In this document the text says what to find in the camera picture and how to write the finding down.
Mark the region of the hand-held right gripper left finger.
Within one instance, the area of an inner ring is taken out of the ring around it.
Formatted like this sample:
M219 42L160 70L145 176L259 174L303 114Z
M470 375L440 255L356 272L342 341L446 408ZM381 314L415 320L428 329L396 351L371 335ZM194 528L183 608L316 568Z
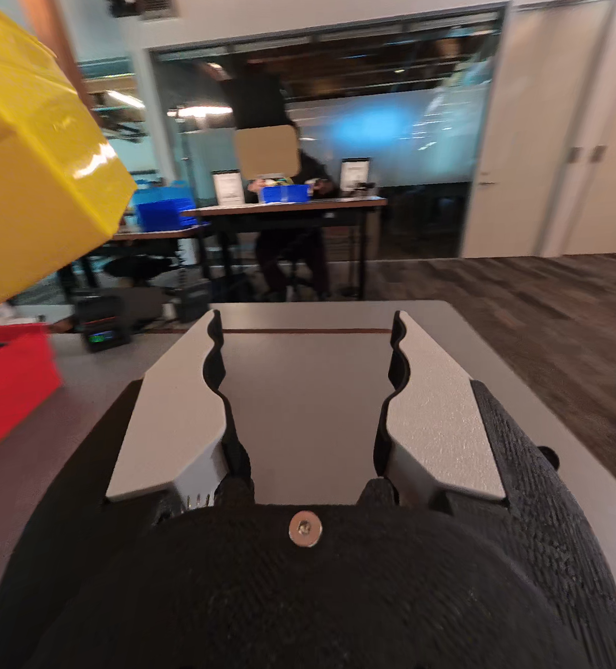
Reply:
M250 458L232 408L219 310L205 313L145 373L106 499L169 492L186 510L211 506L225 478L252 489Z

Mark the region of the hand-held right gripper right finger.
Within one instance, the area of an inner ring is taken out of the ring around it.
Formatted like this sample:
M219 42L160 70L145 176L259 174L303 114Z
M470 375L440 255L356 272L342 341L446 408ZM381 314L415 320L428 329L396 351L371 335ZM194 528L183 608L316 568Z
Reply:
M506 494L471 376L404 310L396 311L373 462L402 506L455 492L485 502Z

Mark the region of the red plastic bin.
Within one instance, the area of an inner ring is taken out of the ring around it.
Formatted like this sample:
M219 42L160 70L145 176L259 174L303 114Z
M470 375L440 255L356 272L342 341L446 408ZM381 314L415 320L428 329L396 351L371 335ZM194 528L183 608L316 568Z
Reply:
M61 385L45 324L0 325L0 441Z

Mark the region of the yellow plastic bin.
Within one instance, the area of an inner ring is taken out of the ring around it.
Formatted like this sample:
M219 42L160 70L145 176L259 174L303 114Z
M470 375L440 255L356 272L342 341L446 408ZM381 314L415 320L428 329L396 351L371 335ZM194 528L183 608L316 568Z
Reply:
M53 53L0 11L0 304L109 241L136 189Z

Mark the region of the black device with small screen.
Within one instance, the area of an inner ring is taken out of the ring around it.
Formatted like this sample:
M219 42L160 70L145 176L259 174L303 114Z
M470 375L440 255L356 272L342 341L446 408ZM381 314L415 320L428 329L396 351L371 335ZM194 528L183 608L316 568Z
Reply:
M78 297L74 317L85 349L91 354L131 342L129 326L124 319L124 304L116 294Z

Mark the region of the grey device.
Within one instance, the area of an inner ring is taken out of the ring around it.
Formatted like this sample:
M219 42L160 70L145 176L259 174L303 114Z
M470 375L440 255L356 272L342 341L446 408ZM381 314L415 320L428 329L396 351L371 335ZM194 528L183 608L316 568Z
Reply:
M178 322L187 324L199 320L209 311L211 281L200 279L187 282L174 290L172 303Z

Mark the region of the black stool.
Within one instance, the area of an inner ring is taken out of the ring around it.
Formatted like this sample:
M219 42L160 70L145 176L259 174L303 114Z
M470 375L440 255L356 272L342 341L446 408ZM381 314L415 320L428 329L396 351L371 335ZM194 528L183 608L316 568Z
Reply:
M117 279L129 280L132 287L146 287L158 276L176 269L171 257L128 255L115 257L103 265L103 272Z

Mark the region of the stack of blue bins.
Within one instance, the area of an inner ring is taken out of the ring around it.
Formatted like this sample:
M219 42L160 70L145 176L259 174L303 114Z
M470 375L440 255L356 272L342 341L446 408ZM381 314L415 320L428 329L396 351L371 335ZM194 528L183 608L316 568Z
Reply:
M131 198L137 227L143 233L178 231L202 225L185 212L196 209L190 186L176 180L169 186L137 189Z

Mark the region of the white sign stand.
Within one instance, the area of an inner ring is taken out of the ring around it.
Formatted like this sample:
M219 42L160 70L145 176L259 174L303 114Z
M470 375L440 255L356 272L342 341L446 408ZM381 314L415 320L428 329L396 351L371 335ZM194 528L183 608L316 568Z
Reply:
M369 157L344 158L341 160L339 189L342 193L352 193L358 189L367 189L370 172Z
M219 207L239 207L246 204L245 189L238 170L214 171L212 180Z

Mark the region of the wooden desk with black legs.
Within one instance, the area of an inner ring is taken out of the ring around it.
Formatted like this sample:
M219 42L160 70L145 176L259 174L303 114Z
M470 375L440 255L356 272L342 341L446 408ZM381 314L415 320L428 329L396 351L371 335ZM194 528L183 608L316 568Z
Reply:
M367 288L367 215L369 211L379 212L387 205L387 200L379 196L312 199L305 203L246 203L234 206L193 207L180 211L184 218L194 218L209 222L212 233L220 246L226 293L234 296L234 270L228 236L230 232L242 233L260 231L267 228L332 228L348 226L359 233L359 255L357 265L357 288L353 295L363 301ZM289 213L307 214L320 212L318 220L300 222L293 220L271 220L269 217Z

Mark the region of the small blue bin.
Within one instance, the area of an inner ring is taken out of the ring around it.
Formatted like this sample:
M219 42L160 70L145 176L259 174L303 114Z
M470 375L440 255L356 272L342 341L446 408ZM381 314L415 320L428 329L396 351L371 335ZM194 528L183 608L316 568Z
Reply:
M311 196L311 185L287 183L265 186L258 194L260 203L264 205L307 203L311 200Z

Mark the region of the white cabinet doors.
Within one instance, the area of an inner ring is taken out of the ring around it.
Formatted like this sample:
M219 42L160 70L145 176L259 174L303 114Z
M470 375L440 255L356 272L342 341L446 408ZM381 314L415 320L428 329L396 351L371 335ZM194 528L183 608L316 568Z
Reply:
M616 252L616 1L506 8L460 256Z

